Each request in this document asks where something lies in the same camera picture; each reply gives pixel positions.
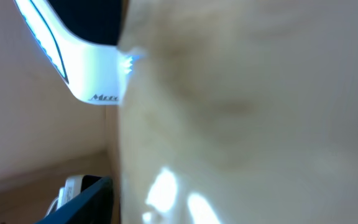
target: glowing white device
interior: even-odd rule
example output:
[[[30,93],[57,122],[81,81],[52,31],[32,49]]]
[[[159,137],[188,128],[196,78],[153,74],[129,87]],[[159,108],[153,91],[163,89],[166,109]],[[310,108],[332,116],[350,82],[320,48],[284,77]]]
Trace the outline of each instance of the glowing white device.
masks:
[[[92,8],[93,1],[15,0],[34,37],[73,95],[85,103],[116,105],[124,94],[133,58],[116,47],[121,1],[103,1],[107,3],[102,7],[99,4],[99,8]],[[93,14],[84,13],[88,8]],[[103,14],[105,8],[110,11]],[[106,19],[116,24],[99,25]]]

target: black object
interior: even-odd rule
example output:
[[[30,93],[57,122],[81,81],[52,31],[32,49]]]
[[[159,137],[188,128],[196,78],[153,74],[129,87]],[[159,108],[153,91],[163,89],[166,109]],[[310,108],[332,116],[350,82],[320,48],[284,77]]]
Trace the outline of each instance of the black object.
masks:
[[[103,177],[38,224],[110,224],[114,192]]]
[[[48,0],[59,18],[78,37],[96,44],[117,45],[121,0]]]

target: translucent plastic sheet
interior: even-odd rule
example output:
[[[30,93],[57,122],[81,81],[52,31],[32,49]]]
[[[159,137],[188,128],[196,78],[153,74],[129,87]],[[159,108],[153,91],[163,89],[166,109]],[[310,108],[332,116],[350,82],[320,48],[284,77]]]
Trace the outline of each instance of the translucent plastic sheet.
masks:
[[[358,1],[132,0],[122,221],[358,223]]]

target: curved black line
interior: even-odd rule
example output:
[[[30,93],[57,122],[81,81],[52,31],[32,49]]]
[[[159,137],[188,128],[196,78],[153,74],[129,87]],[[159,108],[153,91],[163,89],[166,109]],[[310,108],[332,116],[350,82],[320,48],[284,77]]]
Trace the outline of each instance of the curved black line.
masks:
[[[41,15],[41,12],[37,9],[37,6],[35,6],[35,4],[34,4],[34,2],[32,2],[32,0],[30,0],[30,2],[31,2],[31,4],[34,6],[34,9],[38,12],[38,15],[40,15],[40,17],[41,17],[41,19],[43,20],[44,24],[47,26],[47,28],[48,28],[48,30],[49,30],[49,32],[50,32],[50,35],[52,36],[53,41],[55,42],[55,45],[56,45],[56,48],[57,48],[57,52],[58,52],[59,57],[60,57],[60,62],[62,63],[62,68],[63,68],[63,72],[64,72],[64,74],[65,74],[65,77],[63,77],[63,76],[60,74],[60,71],[59,71],[58,68],[56,68],[56,69],[57,69],[58,73],[60,74],[60,77],[62,77],[62,78],[66,81],[66,83],[68,84],[68,76],[67,76],[65,64],[63,63],[62,54],[60,53],[59,45],[57,44],[57,41],[56,41],[56,39],[55,39],[55,36],[53,35],[52,31],[50,30],[50,28],[49,28],[49,26],[48,26],[48,24],[47,24],[47,21],[46,21],[46,20],[44,19],[44,17]]]

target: white cable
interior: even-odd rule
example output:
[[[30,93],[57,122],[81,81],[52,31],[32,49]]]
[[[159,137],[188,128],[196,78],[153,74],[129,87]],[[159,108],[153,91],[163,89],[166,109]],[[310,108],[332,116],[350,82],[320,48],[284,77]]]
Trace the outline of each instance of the white cable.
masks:
[[[47,217],[49,214],[52,213],[52,210],[56,207],[56,204],[57,204],[57,201],[58,201],[59,197],[56,197],[52,203],[49,205],[49,208],[48,208],[48,211],[47,211],[47,214],[45,217]]]

